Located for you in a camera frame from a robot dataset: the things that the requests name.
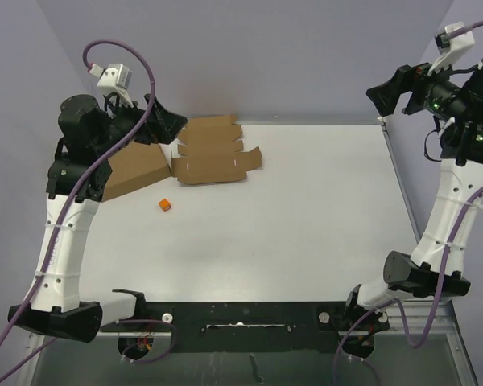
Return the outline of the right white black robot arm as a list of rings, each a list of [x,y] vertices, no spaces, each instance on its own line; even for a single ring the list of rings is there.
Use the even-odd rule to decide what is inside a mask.
[[[428,111],[440,141],[440,184],[427,226],[414,250],[392,251],[382,278],[357,285],[341,310],[351,331],[373,321],[393,304],[412,298],[461,297],[470,283],[463,276],[464,251],[483,197],[483,59],[465,70],[463,86],[450,81],[455,70],[435,75],[428,64],[398,68],[390,80],[367,90],[382,117],[399,97],[411,97],[403,114]]]

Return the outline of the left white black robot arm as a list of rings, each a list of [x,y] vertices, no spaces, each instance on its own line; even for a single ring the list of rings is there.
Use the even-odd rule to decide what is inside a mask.
[[[145,95],[149,111],[111,103],[99,105],[88,94],[60,105],[63,134],[47,173],[47,219],[43,249],[26,305],[12,306],[7,319],[38,335],[88,343],[100,328],[119,319],[131,331],[147,322],[143,294],[116,289],[112,301],[83,301],[81,264],[93,217],[104,199],[112,169],[105,154],[130,142],[171,144],[188,119]]]

